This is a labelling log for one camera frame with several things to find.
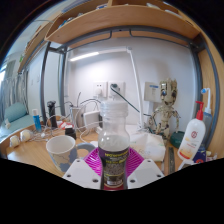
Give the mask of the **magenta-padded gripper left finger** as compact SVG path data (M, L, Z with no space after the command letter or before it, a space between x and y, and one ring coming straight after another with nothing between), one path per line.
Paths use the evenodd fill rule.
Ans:
M98 149L92 150L84 159L76 159L63 178L84 188L100 189L102 163Z

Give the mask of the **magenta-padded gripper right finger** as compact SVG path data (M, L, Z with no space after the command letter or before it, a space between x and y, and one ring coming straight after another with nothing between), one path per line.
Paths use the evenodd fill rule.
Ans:
M164 177L152 159L144 159L130 148L126 160L126 185L128 189L141 188Z

